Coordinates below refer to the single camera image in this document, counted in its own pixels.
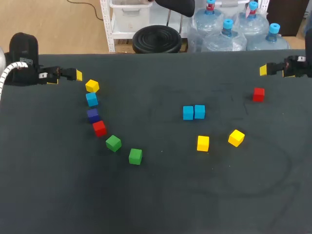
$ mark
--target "white cable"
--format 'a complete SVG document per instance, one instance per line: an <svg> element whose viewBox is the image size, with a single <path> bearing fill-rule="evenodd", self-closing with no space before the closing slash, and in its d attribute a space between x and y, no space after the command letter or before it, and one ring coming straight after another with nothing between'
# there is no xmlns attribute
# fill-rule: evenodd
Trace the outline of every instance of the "white cable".
<svg viewBox="0 0 312 234"><path fill-rule="evenodd" d="M10 71L12 71L14 68L21 68L21 67L28 67L28 65L26 62L13 62L4 69L0 77L0 100L1 100L2 90L3 90L6 77L8 76Z"/></svg>

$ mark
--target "cube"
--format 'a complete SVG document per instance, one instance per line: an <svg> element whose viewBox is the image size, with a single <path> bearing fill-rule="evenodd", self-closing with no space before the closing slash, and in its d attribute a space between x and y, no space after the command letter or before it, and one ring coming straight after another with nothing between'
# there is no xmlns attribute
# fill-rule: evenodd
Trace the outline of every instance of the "cube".
<svg viewBox="0 0 312 234"><path fill-rule="evenodd" d="M95 80L89 80L87 83L86 83L86 89L88 92L90 93L96 93L98 90L99 90L99 85L98 85L98 82L95 81Z"/></svg>
<svg viewBox="0 0 312 234"><path fill-rule="evenodd" d="M95 93L86 94L87 102L90 107L98 105L97 95Z"/></svg>
<svg viewBox="0 0 312 234"><path fill-rule="evenodd" d="M88 119L90 123L96 123L100 121L97 109L91 109L87 111Z"/></svg>
<svg viewBox="0 0 312 234"><path fill-rule="evenodd" d="M198 136L197 151L208 152L209 149L209 136Z"/></svg>
<svg viewBox="0 0 312 234"><path fill-rule="evenodd" d="M121 147L121 140L118 137L112 135L110 138L106 140L106 146L111 151L116 152Z"/></svg>
<svg viewBox="0 0 312 234"><path fill-rule="evenodd" d="M134 165L140 165L142 160L142 150L131 149L129 154L129 163Z"/></svg>
<svg viewBox="0 0 312 234"><path fill-rule="evenodd" d="M264 100L264 89L255 88L253 92L253 101L262 102Z"/></svg>
<svg viewBox="0 0 312 234"><path fill-rule="evenodd" d="M193 106L183 106L183 120L193 120Z"/></svg>
<svg viewBox="0 0 312 234"><path fill-rule="evenodd" d="M205 118L205 106L204 105L195 105L195 117L197 119Z"/></svg>
<svg viewBox="0 0 312 234"><path fill-rule="evenodd" d="M97 137L101 137L101 136L104 136L107 134L106 127L105 127L104 122L102 120L94 123L93 128L94 128L94 131L95 131Z"/></svg>
<svg viewBox="0 0 312 234"><path fill-rule="evenodd" d="M229 137L229 143L235 147L238 147L240 143L243 142L245 134L241 133L238 130L234 130Z"/></svg>

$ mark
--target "dark gray tablecloth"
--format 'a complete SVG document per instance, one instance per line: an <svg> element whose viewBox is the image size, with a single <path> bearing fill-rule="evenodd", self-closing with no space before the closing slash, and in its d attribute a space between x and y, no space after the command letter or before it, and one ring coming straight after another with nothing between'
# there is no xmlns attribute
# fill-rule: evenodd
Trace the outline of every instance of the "dark gray tablecloth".
<svg viewBox="0 0 312 234"><path fill-rule="evenodd" d="M260 77L303 51L44 55L84 82L5 86L0 103L1 234L300 234L312 231L312 79ZM122 140L88 123L84 84ZM253 103L254 87L266 90ZM183 121L183 105L206 105ZM228 136L246 134L238 147ZM208 153L196 151L210 136ZM131 148L143 150L130 165Z"/></svg>

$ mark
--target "black chair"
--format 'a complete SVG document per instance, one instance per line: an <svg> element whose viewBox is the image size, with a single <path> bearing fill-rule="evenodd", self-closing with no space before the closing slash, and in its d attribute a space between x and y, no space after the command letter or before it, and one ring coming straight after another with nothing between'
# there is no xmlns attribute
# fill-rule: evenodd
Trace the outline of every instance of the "black chair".
<svg viewBox="0 0 312 234"><path fill-rule="evenodd" d="M159 5L169 9L167 25L152 25L140 29L132 39L132 48L137 54L178 53L182 46L183 15L193 16L194 0L157 0ZM168 27L171 10L181 13L180 31Z"/></svg>

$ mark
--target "white shelf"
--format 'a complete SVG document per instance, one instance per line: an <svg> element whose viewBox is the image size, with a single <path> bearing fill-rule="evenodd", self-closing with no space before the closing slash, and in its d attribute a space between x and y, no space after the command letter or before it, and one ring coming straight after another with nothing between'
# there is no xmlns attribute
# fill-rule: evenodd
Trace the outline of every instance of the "white shelf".
<svg viewBox="0 0 312 234"><path fill-rule="evenodd" d="M270 0L261 0L260 7L267 11L269 6ZM115 42L114 39L132 39L135 33L126 33L121 32L118 29L118 26L115 24L115 15L113 14L112 19L110 19L110 6L109 0L100 0L102 14L103 14L103 22L107 37L107 44L110 52L115 51ZM150 11L150 25L166 25L167 17L168 17L169 10L159 6L155 1L151 6ZM172 11L171 17L169 21L169 26L176 29L178 32L180 30L180 20L181 14ZM187 37L187 26L188 26L189 18L184 16L183 17L183 27L181 37Z"/></svg>
<svg viewBox="0 0 312 234"><path fill-rule="evenodd" d="M168 12L169 12L168 9L159 6L156 2L153 2L153 5L151 6L151 10L150 10L150 25L166 25ZM181 14L172 11L168 26L176 29L179 32L180 20L181 20ZM189 21L189 18L184 16L183 25L182 25L182 33L181 33L182 38L187 37L188 21ZM113 33L112 33L113 39L132 39L135 34L135 33L121 32L118 29L118 26L115 24L114 14L112 17L112 28L113 28Z"/></svg>

